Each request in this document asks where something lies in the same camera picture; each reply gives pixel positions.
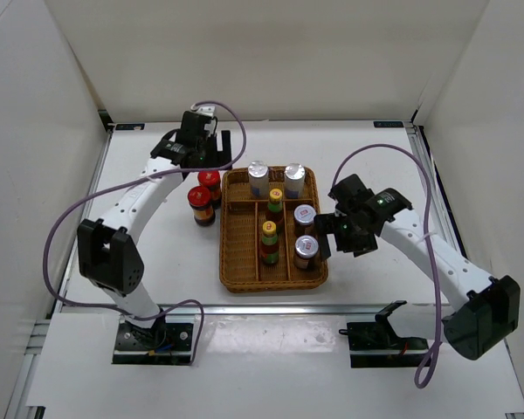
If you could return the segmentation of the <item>dark spice jar white lid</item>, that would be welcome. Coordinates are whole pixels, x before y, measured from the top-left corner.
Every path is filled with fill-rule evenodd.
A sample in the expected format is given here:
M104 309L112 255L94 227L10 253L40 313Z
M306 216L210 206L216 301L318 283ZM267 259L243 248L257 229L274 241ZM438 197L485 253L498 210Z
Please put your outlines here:
M309 204L298 205L293 212L294 234L296 237L312 236L314 218L317 215L315 208Z

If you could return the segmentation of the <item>red cap sauce jar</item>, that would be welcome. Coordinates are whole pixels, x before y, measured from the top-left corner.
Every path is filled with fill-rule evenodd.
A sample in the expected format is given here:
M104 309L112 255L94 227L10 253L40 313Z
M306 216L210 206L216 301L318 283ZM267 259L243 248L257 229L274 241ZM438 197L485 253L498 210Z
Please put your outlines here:
M212 206L217 209L222 202L221 177L217 170L202 171L197 175L200 186L207 188L210 192Z
M211 192L206 187L196 186L190 189L187 199L198 225L206 227L215 222L216 215L211 201Z

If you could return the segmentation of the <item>pink spice jar white lid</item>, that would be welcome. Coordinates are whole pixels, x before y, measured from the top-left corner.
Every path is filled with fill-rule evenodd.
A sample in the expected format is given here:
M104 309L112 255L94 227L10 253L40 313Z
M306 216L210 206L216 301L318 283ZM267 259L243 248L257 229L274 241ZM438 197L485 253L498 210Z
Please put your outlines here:
M294 264L301 270L312 270L319 252L318 241L309 235L297 238L294 245Z

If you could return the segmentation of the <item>silver cap white shaker front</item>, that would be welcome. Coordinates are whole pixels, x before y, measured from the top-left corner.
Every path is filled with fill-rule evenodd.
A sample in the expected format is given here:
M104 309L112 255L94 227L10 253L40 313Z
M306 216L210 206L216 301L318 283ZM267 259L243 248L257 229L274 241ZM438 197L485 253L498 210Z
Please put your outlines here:
M269 168L263 161L252 161L247 168L250 190L256 198L269 195Z

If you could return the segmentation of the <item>silver cap white shaker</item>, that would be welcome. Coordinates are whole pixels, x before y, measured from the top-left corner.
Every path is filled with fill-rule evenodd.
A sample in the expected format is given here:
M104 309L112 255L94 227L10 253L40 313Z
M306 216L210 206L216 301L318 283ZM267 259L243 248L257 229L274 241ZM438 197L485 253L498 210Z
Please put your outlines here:
M269 168L263 161L252 161L247 168L250 190L256 198L269 195Z
M285 196L289 199L300 198L305 185L306 169L300 163L290 163L284 169Z

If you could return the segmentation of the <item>red cap sauce jar front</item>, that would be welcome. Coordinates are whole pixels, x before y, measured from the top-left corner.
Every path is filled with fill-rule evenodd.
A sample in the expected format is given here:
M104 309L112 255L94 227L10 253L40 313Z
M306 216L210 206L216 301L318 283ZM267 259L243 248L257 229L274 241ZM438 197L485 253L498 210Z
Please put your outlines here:
M187 199L198 225L206 227L215 222L216 215L211 201L211 192L206 187L196 186L190 189Z

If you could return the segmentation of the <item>yellow cap sauce bottle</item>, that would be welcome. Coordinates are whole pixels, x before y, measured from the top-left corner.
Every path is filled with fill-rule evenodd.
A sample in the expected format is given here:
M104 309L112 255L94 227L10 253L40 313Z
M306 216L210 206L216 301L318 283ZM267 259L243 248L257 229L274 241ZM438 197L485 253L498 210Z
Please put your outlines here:
M279 262L279 235L276 225L271 221L266 221L262 225L259 255L264 264L273 265Z
M283 206L283 191L278 188L271 189L265 210L265 219L276 225L276 231L280 233L285 223L285 212Z

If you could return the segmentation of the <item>yellow cap sauce bottle front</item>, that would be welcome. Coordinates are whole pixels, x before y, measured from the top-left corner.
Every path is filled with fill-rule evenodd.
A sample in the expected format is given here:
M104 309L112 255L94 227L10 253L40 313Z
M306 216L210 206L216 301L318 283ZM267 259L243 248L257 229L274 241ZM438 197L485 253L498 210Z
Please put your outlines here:
M271 221L266 221L262 225L259 255L264 264L273 265L279 262L279 235L276 225Z

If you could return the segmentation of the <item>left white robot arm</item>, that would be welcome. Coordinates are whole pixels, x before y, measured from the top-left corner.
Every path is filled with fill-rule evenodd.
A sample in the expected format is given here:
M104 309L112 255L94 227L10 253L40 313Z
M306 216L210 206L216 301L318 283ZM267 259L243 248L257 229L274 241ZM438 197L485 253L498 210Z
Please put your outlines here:
M96 220L77 230L79 273L125 312L135 338L156 349L166 337L162 311L141 284L145 268L137 249L140 235L169 194L187 177L184 168L216 168L231 161L231 141L217 149L215 106L195 105L181 126L151 150L138 180Z

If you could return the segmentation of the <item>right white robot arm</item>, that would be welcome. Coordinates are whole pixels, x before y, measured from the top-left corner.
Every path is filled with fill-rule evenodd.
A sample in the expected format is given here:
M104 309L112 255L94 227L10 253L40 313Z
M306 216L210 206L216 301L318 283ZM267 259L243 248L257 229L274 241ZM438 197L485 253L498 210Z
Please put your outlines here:
M521 288L510 276L496 278L465 259L446 241L427 235L420 215L397 190L376 194L358 175L331 188L334 212L319 214L314 231L322 259L335 247L356 257L375 251L381 238L401 251L429 279L439 282L453 312L442 320L447 342L475 361L504 340L519 323Z

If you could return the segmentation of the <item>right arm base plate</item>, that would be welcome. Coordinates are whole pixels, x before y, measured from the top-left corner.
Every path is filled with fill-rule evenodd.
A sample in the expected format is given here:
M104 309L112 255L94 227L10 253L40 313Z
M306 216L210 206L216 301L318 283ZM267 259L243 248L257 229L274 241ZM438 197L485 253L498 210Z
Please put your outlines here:
M376 322L350 322L339 330L348 339L352 368L417 367L429 351L426 339L399 337Z

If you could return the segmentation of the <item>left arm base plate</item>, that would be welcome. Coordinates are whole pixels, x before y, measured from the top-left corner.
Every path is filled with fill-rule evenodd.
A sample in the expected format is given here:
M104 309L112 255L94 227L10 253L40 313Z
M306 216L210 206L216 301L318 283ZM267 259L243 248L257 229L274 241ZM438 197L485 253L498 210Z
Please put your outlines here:
M151 329L120 320L114 339L114 365L191 366L197 357L205 316L176 321L157 319Z

